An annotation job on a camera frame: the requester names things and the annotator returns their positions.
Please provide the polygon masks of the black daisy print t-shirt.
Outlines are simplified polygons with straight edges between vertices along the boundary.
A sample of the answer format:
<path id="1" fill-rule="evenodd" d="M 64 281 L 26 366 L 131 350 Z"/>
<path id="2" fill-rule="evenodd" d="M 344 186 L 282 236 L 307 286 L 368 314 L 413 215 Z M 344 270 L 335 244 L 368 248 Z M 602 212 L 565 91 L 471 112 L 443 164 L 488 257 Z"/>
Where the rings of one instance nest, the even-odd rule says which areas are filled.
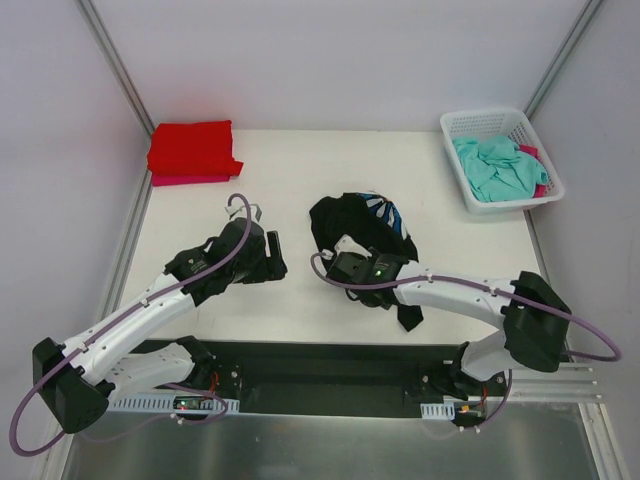
<path id="1" fill-rule="evenodd" d="M 345 234 L 372 255 L 399 255 L 404 262 L 419 259 L 398 209 L 380 194 L 350 192 L 338 198 L 324 197 L 311 207 L 309 215 L 317 249 L 334 255 L 322 261 L 326 272 L 339 255 L 334 245 Z"/>

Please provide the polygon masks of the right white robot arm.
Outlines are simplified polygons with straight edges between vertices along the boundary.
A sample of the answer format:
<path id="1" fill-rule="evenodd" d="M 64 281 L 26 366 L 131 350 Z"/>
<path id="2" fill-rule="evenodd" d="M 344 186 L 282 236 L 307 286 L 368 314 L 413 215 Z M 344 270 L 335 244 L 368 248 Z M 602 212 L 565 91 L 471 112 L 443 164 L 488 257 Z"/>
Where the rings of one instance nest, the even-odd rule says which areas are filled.
<path id="1" fill-rule="evenodd" d="M 392 254 L 342 252 L 329 262 L 326 282 L 352 293 L 370 308 L 431 307 L 493 327 L 466 341 L 450 364 L 428 374 L 434 390 L 467 399 L 499 373 L 523 367 L 554 373 L 564 357 L 570 310 L 537 274 L 515 280 L 475 280 L 430 270 Z"/>

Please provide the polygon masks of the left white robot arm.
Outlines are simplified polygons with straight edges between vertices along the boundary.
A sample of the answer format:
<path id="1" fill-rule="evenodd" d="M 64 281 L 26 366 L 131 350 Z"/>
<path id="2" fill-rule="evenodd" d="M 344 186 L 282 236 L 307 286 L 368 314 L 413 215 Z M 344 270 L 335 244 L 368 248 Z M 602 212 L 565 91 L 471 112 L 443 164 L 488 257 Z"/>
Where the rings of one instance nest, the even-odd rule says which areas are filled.
<path id="1" fill-rule="evenodd" d="M 79 433 L 116 401 L 169 383 L 205 390 L 217 364 L 193 336 L 147 354 L 135 348 L 169 322 L 233 284 L 285 277 L 279 236 L 237 218 L 200 246 L 179 252 L 133 301 L 62 343 L 46 338 L 32 351 L 33 382 L 62 430 Z"/>

